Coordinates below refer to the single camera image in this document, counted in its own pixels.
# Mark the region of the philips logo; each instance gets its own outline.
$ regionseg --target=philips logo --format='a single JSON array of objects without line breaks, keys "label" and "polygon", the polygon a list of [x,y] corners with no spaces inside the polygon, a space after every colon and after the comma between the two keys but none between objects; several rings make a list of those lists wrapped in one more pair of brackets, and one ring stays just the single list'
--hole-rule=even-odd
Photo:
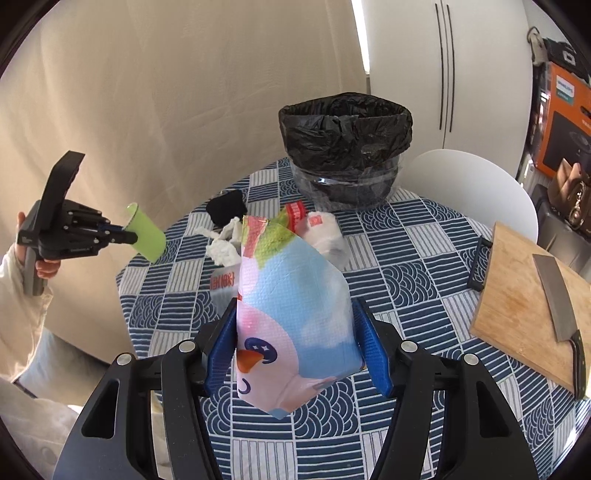
[{"label": "philips logo", "polygon": [[556,88],[568,96],[574,97],[574,85],[567,82],[564,78],[556,77]]}]

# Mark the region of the wooden cutting board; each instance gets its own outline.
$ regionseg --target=wooden cutting board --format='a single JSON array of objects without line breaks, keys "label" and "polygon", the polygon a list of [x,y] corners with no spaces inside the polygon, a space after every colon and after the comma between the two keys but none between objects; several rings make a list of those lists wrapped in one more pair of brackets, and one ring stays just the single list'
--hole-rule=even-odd
[{"label": "wooden cutting board", "polygon": [[[550,309],[532,254],[549,253],[501,223],[494,228],[491,256],[470,327],[472,335],[573,391],[573,350],[556,341]],[[591,364],[591,285],[557,260]],[[591,382],[587,367],[587,392]]]}]

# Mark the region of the cartoon print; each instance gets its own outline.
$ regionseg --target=cartoon print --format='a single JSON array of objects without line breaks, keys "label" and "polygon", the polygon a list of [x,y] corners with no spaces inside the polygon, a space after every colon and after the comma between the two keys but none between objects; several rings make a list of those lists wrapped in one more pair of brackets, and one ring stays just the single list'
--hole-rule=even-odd
[{"label": "cartoon print", "polygon": [[258,353],[262,353],[264,364],[271,364],[277,360],[277,350],[269,342],[260,338],[250,337],[244,340],[244,348]]},{"label": "cartoon print", "polygon": [[238,395],[280,419],[363,360],[342,273],[281,225],[249,216],[244,224]]},{"label": "cartoon print", "polygon": [[248,395],[251,392],[251,385],[250,383],[248,383],[248,380],[246,378],[243,378],[242,382],[245,384],[246,388],[244,390],[240,390],[238,388],[238,393],[242,395]]}]

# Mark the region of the orange box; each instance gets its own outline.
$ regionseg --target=orange box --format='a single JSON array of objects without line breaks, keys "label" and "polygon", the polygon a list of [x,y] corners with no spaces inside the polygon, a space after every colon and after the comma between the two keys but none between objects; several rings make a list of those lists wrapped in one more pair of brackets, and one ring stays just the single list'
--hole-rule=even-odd
[{"label": "orange box", "polygon": [[535,167],[554,177],[565,158],[591,173],[591,89],[554,63],[546,65],[540,84],[531,142]]}]

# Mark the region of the green cup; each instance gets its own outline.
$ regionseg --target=green cup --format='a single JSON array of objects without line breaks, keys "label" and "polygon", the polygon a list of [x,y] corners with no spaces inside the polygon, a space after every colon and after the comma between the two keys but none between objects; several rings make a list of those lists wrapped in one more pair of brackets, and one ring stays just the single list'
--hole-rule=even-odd
[{"label": "green cup", "polygon": [[164,232],[154,225],[154,222],[142,212],[137,203],[128,205],[127,212],[131,218],[124,230],[133,232],[138,236],[138,241],[132,247],[152,263],[155,263],[166,249]]}]

